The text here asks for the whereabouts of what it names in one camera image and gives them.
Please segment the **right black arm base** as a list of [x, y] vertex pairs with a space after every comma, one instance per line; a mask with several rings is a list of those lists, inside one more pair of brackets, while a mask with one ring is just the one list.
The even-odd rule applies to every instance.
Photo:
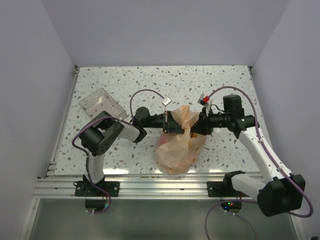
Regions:
[[245, 174], [241, 170], [228, 172], [224, 175], [222, 181], [207, 181], [208, 197], [248, 197], [246, 194], [237, 191], [232, 186], [232, 177], [240, 174]]

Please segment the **orange translucent plastic bag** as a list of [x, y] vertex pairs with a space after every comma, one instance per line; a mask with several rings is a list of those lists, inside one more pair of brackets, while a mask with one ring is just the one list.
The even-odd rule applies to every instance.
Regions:
[[161, 133], [155, 148], [155, 160], [160, 169], [169, 175], [186, 173], [205, 146], [207, 136], [192, 133], [191, 127], [199, 114], [182, 105], [172, 111], [173, 119], [184, 133]]

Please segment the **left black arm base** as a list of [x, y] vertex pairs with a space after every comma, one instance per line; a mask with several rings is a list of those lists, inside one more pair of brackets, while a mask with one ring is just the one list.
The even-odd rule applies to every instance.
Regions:
[[111, 197], [118, 197], [120, 191], [119, 181], [102, 179], [93, 186], [85, 175], [82, 176], [82, 180], [73, 182], [73, 186], [75, 187], [74, 195], [76, 197], [106, 197], [106, 193]]

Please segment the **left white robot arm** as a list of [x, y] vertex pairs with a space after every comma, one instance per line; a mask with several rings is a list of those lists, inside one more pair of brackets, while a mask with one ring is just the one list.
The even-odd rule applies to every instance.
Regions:
[[82, 129], [78, 137], [82, 147], [89, 151], [84, 174], [89, 181], [86, 185], [87, 192], [95, 197], [103, 193], [104, 155], [114, 141], [125, 139], [137, 144], [146, 137], [145, 129], [162, 129], [169, 134], [184, 133], [170, 111], [150, 115], [146, 107], [139, 107], [129, 123], [103, 111]]

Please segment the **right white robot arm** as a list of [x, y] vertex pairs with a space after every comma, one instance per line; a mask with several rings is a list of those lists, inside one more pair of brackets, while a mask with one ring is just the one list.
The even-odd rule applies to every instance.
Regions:
[[303, 201], [304, 178], [282, 163], [265, 140], [256, 118], [245, 115], [241, 97], [224, 96], [224, 109], [218, 113], [213, 113], [208, 96], [201, 95], [198, 103], [203, 108], [191, 132], [210, 135], [216, 128], [228, 129], [246, 147], [263, 178], [255, 180], [242, 170], [228, 172], [214, 191], [224, 197], [243, 193], [254, 199], [267, 217], [298, 210]]

